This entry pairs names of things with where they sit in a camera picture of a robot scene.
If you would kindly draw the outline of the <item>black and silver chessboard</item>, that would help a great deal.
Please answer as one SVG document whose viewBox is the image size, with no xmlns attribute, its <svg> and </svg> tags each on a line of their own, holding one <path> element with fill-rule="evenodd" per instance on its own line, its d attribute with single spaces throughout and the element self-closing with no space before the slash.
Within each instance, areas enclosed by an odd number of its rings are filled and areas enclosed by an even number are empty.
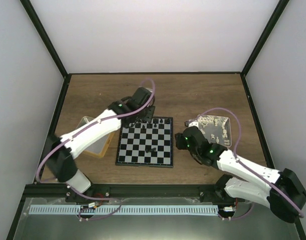
<svg viewBox="0 0 306 240">
<path fill-rule="evenodd" d="M 146 148 L 156 151 L 146 153 Z M 155 116 L 150 122 L 122 127 L 115 164 L 117 166 L 173 167 L 173 118 Z"/>
</svg>

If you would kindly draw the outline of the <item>pile of black chess pieces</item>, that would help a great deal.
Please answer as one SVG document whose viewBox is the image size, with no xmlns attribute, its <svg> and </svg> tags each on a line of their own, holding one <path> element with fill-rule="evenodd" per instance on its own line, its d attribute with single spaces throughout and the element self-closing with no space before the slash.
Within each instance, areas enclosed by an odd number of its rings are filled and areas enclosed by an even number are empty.
<svg viewBox="0 0 306 240">
<path fill-rule="evenodd" d="M 152 153 L 152 152 L 154 152 L 154 151 L 156 151 L 156 148 L 154 147 L 154 148 L 146 148 L 145 149 L 145 152 L 146 153 Z"/>
</svg>

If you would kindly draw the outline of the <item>black frame post left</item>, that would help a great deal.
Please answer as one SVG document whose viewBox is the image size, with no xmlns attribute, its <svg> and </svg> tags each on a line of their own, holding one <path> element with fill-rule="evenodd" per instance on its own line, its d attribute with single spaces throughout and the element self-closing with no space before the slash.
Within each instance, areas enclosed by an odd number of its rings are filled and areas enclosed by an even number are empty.
<svg viewBox="0 0 306 240">
<path fill-rule="evenodd" d="M 68 73 L 50 39 L 50 37 L 47 34 L 47 31 L 45 30 L 35 8 L 33 7 L 30 0 L 20 0 L 23 8 L 25 9 L 28 17 L 30 18 L 32 24 L 34 25 L 36 31 L 38 32 L 41 40 L 43 41 L 45 47 L 47 48 L 51 58 L 53 59 L 56 67 L 58 68 L 59 72 L 61 73 L 63 78 L 66 78 L 68 76 Z"/>
</svg>

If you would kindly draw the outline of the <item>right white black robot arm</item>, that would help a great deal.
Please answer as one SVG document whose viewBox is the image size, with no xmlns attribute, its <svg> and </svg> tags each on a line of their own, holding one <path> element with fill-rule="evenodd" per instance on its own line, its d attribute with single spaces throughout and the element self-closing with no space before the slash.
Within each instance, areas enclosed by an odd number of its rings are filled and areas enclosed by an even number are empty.
<svg viewBox="0 0 306 240">
<path fill-rule="evenodd" d="M 175 144 L 179 150 L 189 151 L 199 164 L 227 172 L 215 188 L 218 200 L 249 200 L 269 208 L 288 223 L 304 217 L 306 190 L 292 170 L 279 171 L 258 165 L 220 144 L 210 143 L 198 131 L 177 133 Z"/>
</svg>

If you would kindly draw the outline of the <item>black frame post right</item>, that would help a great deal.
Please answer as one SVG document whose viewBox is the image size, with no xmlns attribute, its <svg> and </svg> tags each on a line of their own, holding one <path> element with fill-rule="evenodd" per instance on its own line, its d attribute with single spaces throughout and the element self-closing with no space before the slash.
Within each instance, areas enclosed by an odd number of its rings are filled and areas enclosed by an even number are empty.
<svg viewBox="0 0 306 240">
<path fill-rule="evenodd" d="M 279 0 L 275 9 L 273 10 L 265 28 L 263 29 L 254 49 L 252 50 L 248 60 L 244 68 L 241 71 L 241 76 L 245 77 L 249 73 L 250 69 L 252 68 L 253 64 L 255 63 L 258 55 L 260 54 L 262 48 L 264 47 L 266 41 L 268 40 L 270 34 L 272 33 L 274 27 L 276 26 L 279 18 L 283 14 L 286 6 L 288 5 L 289 0 Z"/>
</svg>

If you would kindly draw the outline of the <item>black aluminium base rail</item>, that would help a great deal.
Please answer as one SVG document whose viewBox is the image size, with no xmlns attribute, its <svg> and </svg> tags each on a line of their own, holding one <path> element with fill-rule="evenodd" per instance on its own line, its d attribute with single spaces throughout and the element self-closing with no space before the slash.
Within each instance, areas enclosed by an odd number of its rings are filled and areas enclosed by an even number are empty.
<svg viewBox="0 0 306 240">
<path fill-rule="evenodd" d="M 215 184 L 94 184 L 80 196 L 65 184 L 39 183 L 25 186 L 22 198 L 65 198 L 72 203 L 89 203 L 100 197 L 125 198 L 197 198 L 208 202 L 232 201 L 224 189 Z"/>
</svg>

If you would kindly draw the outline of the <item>pink tin box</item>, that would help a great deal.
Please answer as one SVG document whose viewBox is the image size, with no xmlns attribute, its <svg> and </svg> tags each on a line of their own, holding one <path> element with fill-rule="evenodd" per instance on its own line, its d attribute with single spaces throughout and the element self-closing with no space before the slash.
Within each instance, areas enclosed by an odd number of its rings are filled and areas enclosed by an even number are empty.
<svg viewBox="0 0 306 240">
<path fill-rule="evenodd" d="M 232 145 L 230 119 L 216 115 L 202 115 L 191 125 L 195 125 L 210 143 L 230 148 Z"/>
</svg>

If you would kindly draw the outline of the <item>black frame post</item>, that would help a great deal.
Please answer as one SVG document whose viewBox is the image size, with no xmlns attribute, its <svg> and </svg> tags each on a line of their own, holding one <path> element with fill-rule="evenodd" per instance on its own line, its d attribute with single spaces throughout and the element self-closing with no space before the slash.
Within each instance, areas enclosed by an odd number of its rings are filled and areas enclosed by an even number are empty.
<svg viewBox="0 0 306 240">
<path fill-rule="evenodd" d="M 50 37 L 47 34 L 47 31 L 45 30 L 35 8 L 33 7 L 30 0 L 20 0 L 23 8 L 25 9 L 28 17 L 30 18 L 32 24 L 34 25 L 36 31 L 38 32 L 41 40 L 43 41 L 45 47 L 47 48 L 51 58 L 53 59 L 56 67 L 58 68 L 59 72 L 61 73 L 63 78 L 66 78 L 68 76 L 68 73 L 50 39 Z"/>
<path fill-rule="evenodd" d="M 241 71 L 241 76 L 245 77 L 249 73 L 250 69 L 252 68 L 253 64 L 255 63 L 258 55 L 260 54 L 262 48 L 264 47 L 266 41 L 268 40 L 270 34 L 272 33 L 274 27 L 276 26 L 279 18 L 283 14 L 286 6 L 288 5 L 289 0 L 279 0 L 275 9 L 273 10 L 265 28 L 263 29 L 254 49 L 252 50 L 248 60 L 244 68 Z"/>
</svg>

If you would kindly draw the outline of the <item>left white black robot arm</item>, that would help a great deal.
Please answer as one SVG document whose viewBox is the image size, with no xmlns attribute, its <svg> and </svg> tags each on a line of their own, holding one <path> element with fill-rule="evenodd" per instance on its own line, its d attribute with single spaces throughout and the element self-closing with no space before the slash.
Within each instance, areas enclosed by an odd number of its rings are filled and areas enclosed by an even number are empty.
<svg viewBox="0 0 306 240">
<path fill-rule="evenodd" d="M 91 187 L 91 181 L 77 168 L 75 159 L 106 135 L 147 118 L 154 112 L 154 108 L 151 100 L 143 103 L 131 99 L 126 102 L 118 100 L 84 126 L 61 136 L 48 136 L 36 180 L 41 180 L 40 170 L 46 165 L 54 177 L 70 186 L 82 201 L 91 201 L 95 190 Z"/>
</svg>

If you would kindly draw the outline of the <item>yellow tin box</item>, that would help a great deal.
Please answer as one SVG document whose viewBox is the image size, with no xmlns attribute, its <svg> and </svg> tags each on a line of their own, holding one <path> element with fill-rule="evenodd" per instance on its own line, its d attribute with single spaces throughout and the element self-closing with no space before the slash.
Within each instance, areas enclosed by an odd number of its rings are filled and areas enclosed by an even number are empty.
<svg viewBox="0 0 306 240">
<path fill-rule="evenodd" d="M 79 124 L 77 125 L 77 127 L 75 128 L 75 130 L 78 130 L 80 127 L 86 125 L 87 123 L 89 123 L 90 121 L 92 121 L 93 118 L 89 117 L 89 116 L 84 116 L 81 118 Z M 113 139 L 115 132 L 111 132 L 107 135 L 105 135 L 104 137 L 102 137 L 101 139 L 99 139 L 98 141 L 96 141 L 95 143 L 93 143 L 92 145 L 90 145 L 89 147 L 87 147 L 83 153 L 88 155 L 88 156 L 92 156 L 98 159 L 101 159 L 104 157 L 105 153 L 107 152 L 107 149 Z"/>
</svg>

